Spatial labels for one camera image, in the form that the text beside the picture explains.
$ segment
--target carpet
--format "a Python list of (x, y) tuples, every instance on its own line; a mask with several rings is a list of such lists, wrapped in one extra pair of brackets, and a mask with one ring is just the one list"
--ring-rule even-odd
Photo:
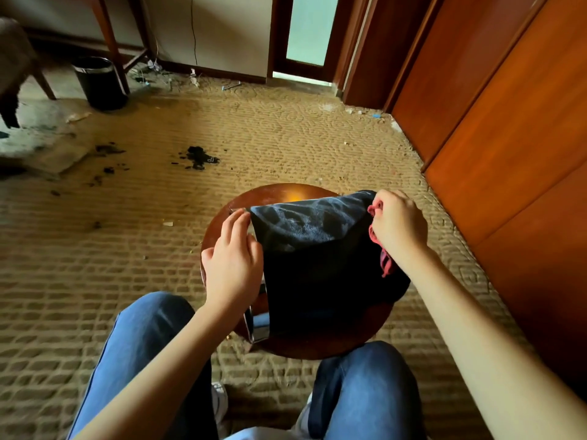
[[(140, 296), (166, 290), (202, 305), (199, 244), (208, 222), (231, 198), (264, 184), (403, 189), (422, 208), (430, 245), (451, 272), (523, 341), (390, 116), (349, 113), (327, 93), (253, 84), (222, 91), (227, 81), (201, 78), (198, 88), (161, 76), (150, 87), (131, 81), (124, 109), (65, 124), (72, 111), (89, 109), (72, 72), (53, 69), (48, 79), (60, 100), (47, 100), (29, 80), (19, 119), (34, 125), (20, 135), (9, 130), (11, 139), (32, 132), (46, 141), (58, 125), (84, 144), (115, 142), (126, 152), (88, 155), (58, 181), (23, 174), (0, 182), (1, 438), (66, 435), (117, 313)], [(179, 153), (191, 145), (221, 162), (185, 169)], [(413, 287), (375, 339), (392, 343), (412, 368), (432, 438), (490, 438)], [(293, 424), (318, 362), (247, 354), (233, 335), (212, 367), (228, 387), (237, 431)]]

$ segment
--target round wooden table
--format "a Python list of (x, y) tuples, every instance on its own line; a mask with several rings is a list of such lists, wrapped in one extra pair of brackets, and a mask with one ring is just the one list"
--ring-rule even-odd
[[(243, 193), (220, 209), (212, 219), (204, 239), (202, 250), (213, 247), (220, 236), (222, 223), (231, 210), (256, 205), (278, 204), (297, 200), (338, 196), (333, 191), (305, 184), (271, 184)], [(206, 272), (200, 263), (202, 280), (206, 284)], [(381, 303), (371, 306), (352, 320), (339, 321), (320, 332), (271, 335), (267, 340), (255, 343), (259, 348), (276, 355), (304, 360), (321, 360), (349, 352), (369, 340), (385, 323), (393, 305)], [(244, 318), (234, 329), (239, 336), (248, 339)]]

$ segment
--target white sneaker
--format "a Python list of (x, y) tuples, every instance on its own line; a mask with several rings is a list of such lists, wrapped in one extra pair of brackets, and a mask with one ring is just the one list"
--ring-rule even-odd
[(310, 403), (312, 402), (312, 394), (308, 397), (308, 402), (299, 413), (297, 422), (292, 426), (290, 432), (299, 440), (312, 440), (308, 432), (308, 417), (310, 415)]
[(222, 423), (224, 416), (228, 412), (228, 394), (222, 383), (212, 383), (212, 408), (214, 409), (218, 437), (222, 440), (230, 434), (227, 424)]

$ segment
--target black trash can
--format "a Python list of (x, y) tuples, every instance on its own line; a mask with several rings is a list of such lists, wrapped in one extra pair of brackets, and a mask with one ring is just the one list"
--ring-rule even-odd
[(114, 65), (103, 57), (81, 57), (72, 63), (87, 101), (96, 110), (122, 108), (128, 99), (122, 92)]

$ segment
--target left hand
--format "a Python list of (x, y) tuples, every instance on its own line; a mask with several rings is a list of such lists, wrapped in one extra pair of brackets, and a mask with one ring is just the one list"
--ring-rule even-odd
[(259, 295), (263, 276), (263, 249), (247, 234), (251, 214), (239, 209), (222, 225), (213, 248), (202, 251), (206, 272), (206, 305), (241, 317)]

